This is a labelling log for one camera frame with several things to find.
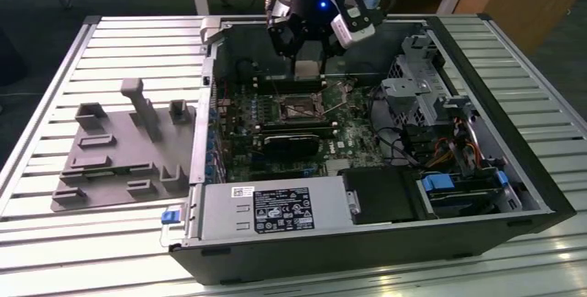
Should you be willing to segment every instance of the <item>slotted aluminum table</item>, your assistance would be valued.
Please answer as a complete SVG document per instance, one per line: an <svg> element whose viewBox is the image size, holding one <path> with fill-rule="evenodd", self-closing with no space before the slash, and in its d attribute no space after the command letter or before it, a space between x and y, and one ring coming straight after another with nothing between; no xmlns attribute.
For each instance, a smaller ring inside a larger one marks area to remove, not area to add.
<svg viewBox="0 0 587 297"><path fill-rule="evenodd" d="M197 106L201 17L102 17L79 29L0 173L0 295L564 296L587 288L585 123L490 21L440 16L577 214L484 255L236 286L201 286L159 244L159 214L182 199L53 213L81 102L127 110L122 78L155 107ZM450 69L457 90L462 84ZM179 230L170 229L178 238Z"/></svg>

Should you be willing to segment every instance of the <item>warning label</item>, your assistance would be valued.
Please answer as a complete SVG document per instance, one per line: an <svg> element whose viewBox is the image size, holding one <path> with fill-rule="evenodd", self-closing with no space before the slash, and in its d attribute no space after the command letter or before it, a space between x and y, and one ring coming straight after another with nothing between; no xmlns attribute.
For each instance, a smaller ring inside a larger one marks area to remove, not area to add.
<svg viewBox="0 0 587 297"><path fill-rule="evenodd" d="M313 229L308 188L253 192L254 232Z"/></svg>

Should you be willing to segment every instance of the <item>blue latch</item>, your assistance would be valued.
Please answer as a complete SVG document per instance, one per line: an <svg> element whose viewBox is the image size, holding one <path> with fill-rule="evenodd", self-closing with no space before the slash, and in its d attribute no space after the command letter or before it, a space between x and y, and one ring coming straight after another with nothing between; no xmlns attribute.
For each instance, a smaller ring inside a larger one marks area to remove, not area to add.
<svg viewBox="0 0 587 297"><path fill-rule="evenodd" d="M170 223L179 223L179 211L178 210L171 210L171 211L165 211L161 214L161 224L162 225L167 225Z"/></svg>
<svg viewBox="0 0 587 297"><path fill-rule="evenodd" d="M450 176L446 174L440 175L426 175L421 180L424 189L426 192L437 189L452 189L454 184L452 182Z"/></svg>
<svg viewBox="0 0 587 297"><path fill-rule="evenodd" d="M501 184L501 187L505 187L508 184L506 175L502 171L497 171L497 179L498 183Z"/></svg>

